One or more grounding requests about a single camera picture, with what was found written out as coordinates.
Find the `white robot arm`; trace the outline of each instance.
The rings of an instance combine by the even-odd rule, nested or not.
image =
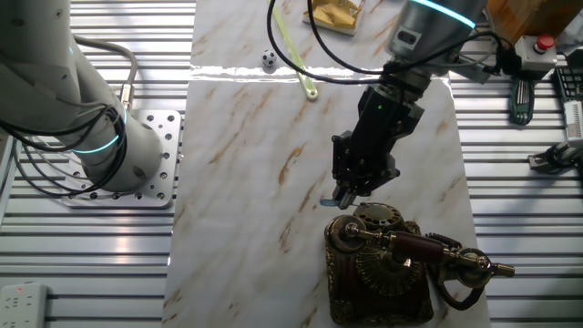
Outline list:
[[[37,149],[75,152],[94,183],[77,193],[138,188],[158,169],[162,150],[156,133],[129,114],[136,67],[122,102],[77,43],[92,45],[71,34],[68,0],[0,2],[0,128]],[[30,135],[65,146],[48,149]]]

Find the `white marble board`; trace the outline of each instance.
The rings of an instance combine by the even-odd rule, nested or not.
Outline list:
[[[343,59],[380,67],[402,3],[367,1],[355,37],[322,34]],[[337,68],[317,46],[302,22],[304,1],[280,5],[306,66],[359,77]],[[353,129],[364,86],[317,83],[320,98],[310,102],[281,62],[264,70],[266,12],[261,0],[197,3],[164,328],[336,326],[323,229],[352,210],[324,208],[319,199],[335,186],[331,136]],[[447,80],[434,80],[418,105],[426,109],[421,122],[393,151],[401,177],[368,200],[395,206],[422,233],[475,247]],[[449,286],[460,298],[468,294],[457,282]],[[466,312],[447,309],[433,289],[432,299],[435,316],[426,327],[490,326],[485,296]]]

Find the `small blue object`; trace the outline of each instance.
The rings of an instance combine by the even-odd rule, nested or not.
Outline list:
[[[336,207],[340,205],[340,201],[338,200],[320,200],[320,205],[325,207]]]
[[[472,20],[470,20],[466,17],[463,17],[462,15],[459,15],[455,11],[453,11],[449,8],[445,8],[442,5],[438,5],[438,4],[431,2],[431,1],[428,1],[428,0],[411,0],[411,1],[416,2],[417,4],[420,4],[420,5],[426,5],[432,9],[437,10],[438,12],[442,12],[442,13],[444,13],[452,18],[455,18],[458,21],[466,24],[467,26],[470,26],[470,28],[476,27],[476,23],[472,22]]]

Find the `electrical outlet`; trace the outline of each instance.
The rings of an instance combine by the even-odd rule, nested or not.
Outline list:
[[[46,286],[36,282],[0,290],[0,328],[43,328]]]

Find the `ornate telephone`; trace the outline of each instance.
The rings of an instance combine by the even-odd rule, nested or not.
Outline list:
[[[361,203],[353,215],[334,218],[324,231],[332,319],[345,323],[425,323],[434,315],[425,271],[453,308],[474,305],[494,275],[512,266],[492,263],[478,249],[445,236],[421,236],[419,226],[379,203]],[[472,289],[459,302],[445,288],[458,280]]]

